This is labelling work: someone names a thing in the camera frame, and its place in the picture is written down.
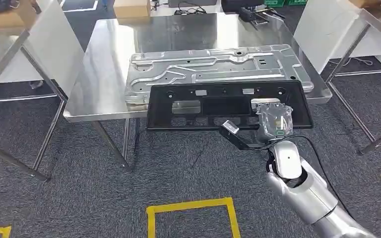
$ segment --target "aluminum plate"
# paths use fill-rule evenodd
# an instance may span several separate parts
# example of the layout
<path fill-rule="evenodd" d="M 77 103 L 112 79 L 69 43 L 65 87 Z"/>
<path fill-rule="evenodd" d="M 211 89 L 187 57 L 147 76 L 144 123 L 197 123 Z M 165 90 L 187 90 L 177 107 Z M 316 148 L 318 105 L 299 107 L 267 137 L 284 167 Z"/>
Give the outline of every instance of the aluminum plate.
<path fill-rule="evenodd" d="M 125 100 L 148 104 L 152 85 L 266 80 L 299 80 L 305 93 L 314 88 L 289 45 L 169 51 L 131 56 Z"/>

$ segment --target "green crate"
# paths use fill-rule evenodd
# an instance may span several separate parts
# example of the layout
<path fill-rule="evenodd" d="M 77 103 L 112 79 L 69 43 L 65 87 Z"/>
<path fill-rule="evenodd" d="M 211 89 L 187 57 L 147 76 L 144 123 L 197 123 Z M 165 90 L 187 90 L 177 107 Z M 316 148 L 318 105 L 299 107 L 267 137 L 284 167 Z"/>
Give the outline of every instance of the green crate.
<path fill-rule="evenodd" d="M 288 0 L 287 5 L 306 5 L 308 0 Z"/>
<path fill-rule="evenodd" d="M 268 7 L 282 7 L 284 3 L 285 0 L 265 0 L 263 4 L 267 5 Z"/>

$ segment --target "black plastic panel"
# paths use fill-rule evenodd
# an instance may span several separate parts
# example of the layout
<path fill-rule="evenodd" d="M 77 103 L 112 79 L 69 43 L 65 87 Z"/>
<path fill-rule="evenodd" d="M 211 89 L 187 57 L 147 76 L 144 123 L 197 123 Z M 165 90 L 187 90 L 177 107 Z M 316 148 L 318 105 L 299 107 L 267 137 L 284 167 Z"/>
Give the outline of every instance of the black plastic panel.
<path fill-rule="evenodd" d="M 244 90 L 253 94 L 244 94 Z M 251 99 L 277 98 L 293 108 L 293 128 L 312 128 L 313 120 L 299 81 L 264 81 L 154 85 L 148 105 L 147 129 L 152 131 L 218 130 L 227 119 L 240 129 L 258 129 L 258 119 Z M 199 101 L 200 110 L 188 110 L 188 101 Z M 178 103 L 184 112 L 173 113 Z"/>

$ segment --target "stainless steel table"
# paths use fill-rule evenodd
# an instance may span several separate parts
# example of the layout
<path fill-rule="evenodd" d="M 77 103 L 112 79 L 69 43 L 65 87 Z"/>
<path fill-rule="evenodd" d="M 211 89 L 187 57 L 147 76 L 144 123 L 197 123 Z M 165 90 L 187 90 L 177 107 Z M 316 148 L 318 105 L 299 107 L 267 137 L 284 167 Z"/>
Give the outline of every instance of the stainless steel table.
<path fill-rule="evenodd" d="M 332 94 L 284 22 L 267 16 L 267 24 L 242 22 L 235 14 L 152 17 L 146 22 L 97 21 L 79 74 L 63 113 L 69 122 L 92 121 L 121 164 L 125 161 L 129 119 L 146 117 L 147 107 L 128 107 L 124 99 L 129 59 L 134 53 L 228 49 L 262 45 L 290 45 L 315 88 L 306 94 L 311 104 L 328 102 Z M 123 156 L 98 122 L 126 119 Z"/>
<path fill-rule="evenodd" d="M 360 31 L 360 33 L 357 35 L 357 38 L 354 40 L 354 42 L 350 45 L 348 50 L 345 52 L 344 56 L 338 62 L 337 66 L 331 72 L 328 79 L 326 80 L 326 83 L 335 92 L 338 99 L 342 102 L 344 107 L 348 110 L 350 115 L 353 117 L 353 119 L 360 126 L 361 130 L 366 134 L 367 138 L 370 140 L 370 144 L 368 146 L 366 146 L 364 149 L 359 150 L 360 154 L 366 154 L 366 153 L 374 150 L 375 148 L 377 148 L 381 145 L 381 137 L 379 139 L 376 139 L 372 135 L 372 133 L 369 131 L 369 129 L 366 127 L 366 125 L 364 125 L 362 120 L 357 116 L 355 111 L 351 108 L 351 106 L 348 104 L 348 102 L 345 100 L 345 98 L 342 96 L 342 94 L 339 92 L 339 90 L 336 88 L 336 86 L 332 83 L 332 79 L 334 77 L 381 73 L 381 69 L 380 70 L 370 70 L 370 71 L 340 73 L 341 68 L 348 61 L 351 53 L 355 50 L 357 45 L 360 43 L 360 41 L 366 35 L 367 31 L 371 27 L 374 27 L 381 32 L 381 7 L 371 8 L 371 9 L 363 8 L 361 10 L 359 16 L 360 17 L 357 20 L 364 22 L 365 25 L 364 25 L 363 29 Z"/>
<path fill-rule="evenodd" d="M 51 80 L 40 67 L 40 65 L 34 60 L 32 55 L 28 52 L 28 50 L 23 46 L 25 41 L 28 39 L 30 35 L 27 30 L 22 30 L 19 32 L 18 36 L 15 40 L 12 40 L 9 36 L 12 35 L 11 30 L 0 31 L 0 75 L 5 69 L 5 67 L 9 64 L 12 58 L 18 51 L 21 51 L 25 57 L 29 60 L 29 62 L 33 65 L 33 67 L 37 70 L 37 72 L 43 77 L 43 80 L 50 86 L 53 90 L 54 94 L 45 94 L 45 95 L 33 95 L 33 96 L 21 96 L 21 97 L 12 97 L 12 98 L 0 98 L 0 102 L 9 102 L 9 101 L 20 101 L 20 100 L 32 100 L 32 99 L 41 99 L 41 98 L 49 98 L 49 97 L 59 97 L 61 99 L 61 103 L 58 107 L 58 110 L 52 120 L 51 126 L 46 134 L 45 140 L 42 143 L 40 151 L 37 155 L 37 158 L 32 166 L 29 167 L 14 158 L 7 152 L 0 149 L 0 158 L 12 165 L 19 167 L 23 172 L 30 174 L 31 176 L 36 177 L 40 181 L 47 181 L 48 178 L 43 174 L 38 172 L 39 165 L 44 156 L 44 152 L 49 144 L 52 133 L 55 129 L 56 123 L 66 105 L 67 97 L 64 92 L 58 87 L 56 82 Z"/>

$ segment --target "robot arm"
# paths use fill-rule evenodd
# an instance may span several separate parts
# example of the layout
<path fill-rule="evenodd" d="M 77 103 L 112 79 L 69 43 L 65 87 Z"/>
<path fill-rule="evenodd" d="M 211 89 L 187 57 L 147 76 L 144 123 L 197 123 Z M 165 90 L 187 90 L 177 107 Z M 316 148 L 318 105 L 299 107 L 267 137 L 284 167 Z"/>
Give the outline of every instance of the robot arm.
<path fill-rule="evenodd" d="M 267 174 L 267 184 L 322 238 L 374 238 L 343 209 L 327 189 L 326 182 L 300 157 L 302 175 L 295 186 L 274 171 Z"/>
<path fill-rule="evenodd" d="M 268 148 L 267 184 L 274 193 L 322 238 L 375 238 L 338 206 L 326 181 L 299 155 L 297 146 L 283 140 L 293 132 L 291 107 L 262 103 L 256 109 L 260 124 L 257 138 L 269 146 L 247 144 L 230 121 L 222 125 L 220 133 L 242 150 Z"/>

